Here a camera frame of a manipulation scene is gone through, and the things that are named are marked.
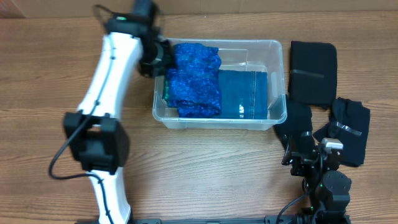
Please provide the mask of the blue sequin garment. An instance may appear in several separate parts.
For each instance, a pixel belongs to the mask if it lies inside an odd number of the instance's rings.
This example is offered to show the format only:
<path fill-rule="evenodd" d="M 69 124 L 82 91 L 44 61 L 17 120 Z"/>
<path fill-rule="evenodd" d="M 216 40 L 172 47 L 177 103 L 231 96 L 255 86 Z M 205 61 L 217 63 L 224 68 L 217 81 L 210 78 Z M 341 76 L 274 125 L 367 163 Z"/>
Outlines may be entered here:
<path fill-rule="evenodd" d="M 221 112 L 219 48 L 199 43 L 173 46 L 176 67 L 165 77 L 164 100 L 181 118 L 211 118 Z"/>

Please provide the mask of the blue denim jeans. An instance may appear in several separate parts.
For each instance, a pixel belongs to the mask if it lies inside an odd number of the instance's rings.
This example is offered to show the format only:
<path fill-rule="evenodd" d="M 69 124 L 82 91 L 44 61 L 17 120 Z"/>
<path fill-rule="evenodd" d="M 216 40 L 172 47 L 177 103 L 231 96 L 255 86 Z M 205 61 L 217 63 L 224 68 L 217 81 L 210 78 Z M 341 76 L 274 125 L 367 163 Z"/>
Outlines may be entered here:
<path fill-rule="evenodd" d="M 267 73 L 220 70 L 219 119 L 267 119 Z"/>

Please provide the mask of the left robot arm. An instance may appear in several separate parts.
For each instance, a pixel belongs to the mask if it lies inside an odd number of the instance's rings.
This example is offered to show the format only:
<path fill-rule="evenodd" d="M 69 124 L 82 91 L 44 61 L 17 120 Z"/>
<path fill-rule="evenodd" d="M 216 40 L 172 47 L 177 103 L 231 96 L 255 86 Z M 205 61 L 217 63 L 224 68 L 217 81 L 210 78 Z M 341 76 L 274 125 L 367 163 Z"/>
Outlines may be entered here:
<path fill-rule="evenodd" d="M 97 223 L 132 223 L 123 167 L 130 140 L 121 124 L 124 98 L 134 69 L 147 77 L 164 75 L 174 63 L 170 42 L 154 25 L 155 15 L 114 12 L 104 22 L 101 56 L 77 111 L 63 127 L 82 177 L 90 179 L 99 208 Z"/>

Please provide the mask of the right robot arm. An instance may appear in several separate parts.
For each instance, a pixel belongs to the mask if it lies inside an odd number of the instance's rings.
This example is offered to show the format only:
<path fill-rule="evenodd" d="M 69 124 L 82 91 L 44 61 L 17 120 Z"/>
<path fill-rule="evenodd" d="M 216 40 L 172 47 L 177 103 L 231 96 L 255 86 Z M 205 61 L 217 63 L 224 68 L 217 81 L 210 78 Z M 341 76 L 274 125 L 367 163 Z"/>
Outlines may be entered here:
<path fill-rule="evenodd" d="M 309 150 L 301 151 L 292 137 L 288 138 L 282 165 L 291 166 L 290 174 L 303 178 L 303 195 L 289 202 L 274 223 L 350 223 L 346 207 L 350 202 L 352 181 L 338 170 L 343 158 L 343 144 L 325 138 Z M 308 198 L 310 206 L 296 215 L 284 212 Z"/>

